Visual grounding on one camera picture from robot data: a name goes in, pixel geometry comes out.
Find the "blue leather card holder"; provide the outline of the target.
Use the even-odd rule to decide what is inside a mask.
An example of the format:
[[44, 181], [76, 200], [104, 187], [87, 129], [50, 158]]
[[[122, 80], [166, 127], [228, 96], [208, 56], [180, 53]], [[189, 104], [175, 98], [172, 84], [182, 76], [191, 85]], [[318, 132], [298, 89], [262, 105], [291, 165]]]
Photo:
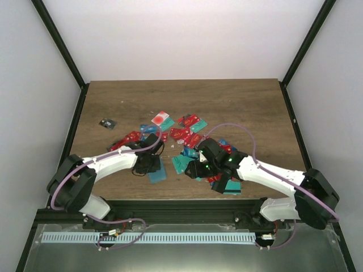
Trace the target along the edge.
[[156, 184], [160, 181], [163, 181], [167, 178], [166, 170], [164, 168], [164, 164], [162, 159], [159, 160], [160, 162], [160, 169], [156, 172], [148, 173], [149, 181], [151, 184]]

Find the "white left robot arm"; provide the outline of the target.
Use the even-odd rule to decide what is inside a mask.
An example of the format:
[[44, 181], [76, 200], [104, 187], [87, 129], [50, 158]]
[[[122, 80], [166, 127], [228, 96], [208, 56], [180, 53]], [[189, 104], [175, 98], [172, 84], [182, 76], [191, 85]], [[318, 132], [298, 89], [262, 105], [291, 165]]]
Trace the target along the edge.
[[163, 146], [160, 136], [150, 134], [142, 141], [127, 142], [98, 156], [68, 156], [47, 185], [51, 209], [79, 212], [102, 228], [111, 228], [116, 215], [106, 200], [92, 194], [95, 183], [123, 170], [134, 170], [141, 175], [159, 170], [157, 152]]

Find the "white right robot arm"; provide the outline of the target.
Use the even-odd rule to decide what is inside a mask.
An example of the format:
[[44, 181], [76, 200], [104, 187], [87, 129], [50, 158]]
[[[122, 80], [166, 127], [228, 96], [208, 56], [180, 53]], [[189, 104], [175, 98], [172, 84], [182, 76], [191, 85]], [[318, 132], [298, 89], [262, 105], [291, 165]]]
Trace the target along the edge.
[[231, 179], [254, 182], [284, 194], [284, 198], [263, 198], [252, 213], [253, 224], [265, 228], [277, 220], [301, 220], [315, 229], [325, 229], [336, 219], [339, 195], [317, 169], [306, 172], [276, 167], [238, 150], [228, 151], [214, 139], [197, 146], [198, 159], [187, 164], [184, 173], [192, 179], [215, 177], [212, 189], [226, 191]]

